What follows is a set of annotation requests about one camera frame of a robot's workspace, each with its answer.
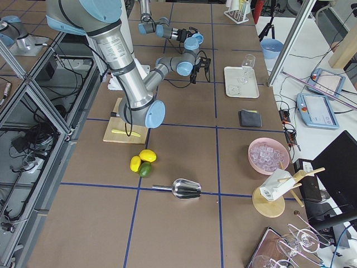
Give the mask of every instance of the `white tray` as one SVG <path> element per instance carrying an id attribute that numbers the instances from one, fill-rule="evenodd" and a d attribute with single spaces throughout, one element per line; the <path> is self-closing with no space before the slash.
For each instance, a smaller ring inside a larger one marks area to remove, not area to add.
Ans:
<path id="1" fill-rule="evenodd" d="M 232 98 L 258 98 L 259 90 L 254 70 L 250 73 L 247 84 L 239 82 L 243 73 L 242 67 L 224 68 L 225 94 Z"/>

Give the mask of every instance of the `bowl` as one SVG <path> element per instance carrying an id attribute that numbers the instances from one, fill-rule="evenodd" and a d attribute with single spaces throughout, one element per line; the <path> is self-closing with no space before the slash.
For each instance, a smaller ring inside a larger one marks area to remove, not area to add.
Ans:
<path id="1" fill-rule="evenodd" d="M 248 160 L 257 172 L 272 175 L 277 168 L 286 169 L 288 167 L 290 156 L 288 150 L 280 142 L 272 138 L 258 138 L 249 145 Z"/>
<path id="2" fill-rule="evenodd" d="M 260 45 L 263 50 L 264 58 L 267 60 L 275 59 L 279 56 L 279 53 L 284 46 L 283 43 L 276 39 L 263 39 L 262 42 L 260 42 Z"/>

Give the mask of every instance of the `red object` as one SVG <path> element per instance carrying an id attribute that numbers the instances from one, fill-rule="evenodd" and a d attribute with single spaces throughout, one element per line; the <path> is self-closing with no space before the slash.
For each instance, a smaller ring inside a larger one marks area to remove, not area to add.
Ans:
<path id="1" fill-rule="evenodd" d="M 259 16 L 262 13 L 262 9 L 264 6 L 264 0 L 258 0 L 255 4 L 255 9 L 253 13 L 254 23 L 257 24 L 259 20 Z"/>

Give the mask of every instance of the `pink bowl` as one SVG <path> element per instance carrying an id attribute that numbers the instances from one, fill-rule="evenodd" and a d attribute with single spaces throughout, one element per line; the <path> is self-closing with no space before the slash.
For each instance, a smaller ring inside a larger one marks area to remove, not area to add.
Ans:
<path id="1" fill-rule="evenodd" d="M 283 156 L 284 156 L 284 161 L 282 161 L 282 165 L 283 165 L 283 169 L 286 169 L 289 165 L 289 161 L 290 161 L 290 155 L 288 150 L 286 150 L 286 148 L 278 141 L 273 140 L 272 138 L 258 138 L 254 141 L 252 141 L 252 143 L 249 145 L 248 148 L 248 160 L 250 165 L 259 173 L 264 174 L 264 175 L 272 175 L 273 173 L 267 170 L 262 169 L 261 167 L 257 166 L 251 156 L 250 156 L 250 150 L 254 147 L 257 147 L 260 145 L 260 143 L 266 143 L 268 147 L 273 148 L 274 150 L 279 150 Z"/>

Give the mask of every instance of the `bowl of ice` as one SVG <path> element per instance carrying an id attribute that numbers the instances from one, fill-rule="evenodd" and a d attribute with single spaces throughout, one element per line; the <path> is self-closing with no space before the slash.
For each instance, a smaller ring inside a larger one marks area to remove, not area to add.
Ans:
<path id="1" fill-rule="evenodd" d="M 249 145 L 248 160 L 257 172 L 272 175 L 276 169 L 286 169 L 290 157 L 280 142 L 272 138 L 258 138 Z"/>

